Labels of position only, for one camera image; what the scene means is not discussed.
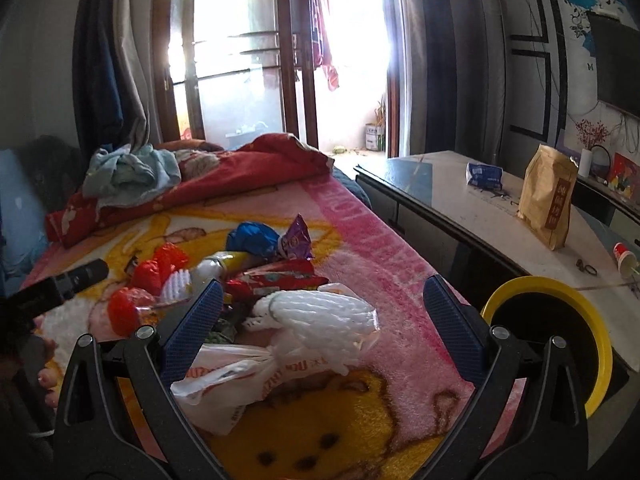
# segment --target white plastic bag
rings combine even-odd
[[[247,330],[286,328],[309,349],[320,352],[342,375],[356,365],[360,353],[378,340],[376,310],[353,291],[338,283],[333,290],[283,290],[258,300],[244,326]]]
[[[246,405],[263,400],[286,381],[329,369],[319,352],[304,348],[284,330],[267,348],[203,345],[186,377],[172,384],[171,391],[192,424],[228,434]]]
[[[258,300],[244,326],[279,328],[267,348],[202,346],[186,377],[171,391],[192,424],[228,434],[244,407],[293,379],[347,366],[377,341],[375,309],[341,283],[324,290],[275,292]]]

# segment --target dark blue curtain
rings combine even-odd
[[[427,127],[424,152],[456,146],[458,74],[449,0],[422,0],[426,28]]]
[[[80,0],[73,49],[76,127],[85,158],[128,142],[131,104],[113,37],[113,0]]]

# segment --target television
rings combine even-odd
[[[589,13],[598,70],[598,100],[640,118],[640,32]]]

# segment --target red snack bag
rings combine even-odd
[[[152,306],[155,302],[155,298],[141,288],[124,287],[116,290],[107,306],[111,328],[119,336],[130,336],[141,325],[138,307]]]
[[[164,282],[160,275],[160,265],[155,260],[140,262],[133,271],[129,286],[143,288],[154,296],[160,296]]]
[[[184,269],[187,263],[189,263],[187,254],[181,248],[171,243],[158,247],[154,252],[154,260],[158,262],[162,284],[164,284],[173,272]]]
[[[315,275],[310,261],[297,259],[242,272],[226,282],[225,292],[231,294],[235,301],[249,301],[280,290],[315,290],[327,283],[327,278]]]

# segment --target scissors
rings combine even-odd
[[[578,259],[578,261],[575,263],[575,266],[578,267],[578,270],[580,270],[580,272],[586,272],[591,276],[598,275],[598,271],[595,269],[595,267],[590,266],[589,264],[585,265],[581,259]]]

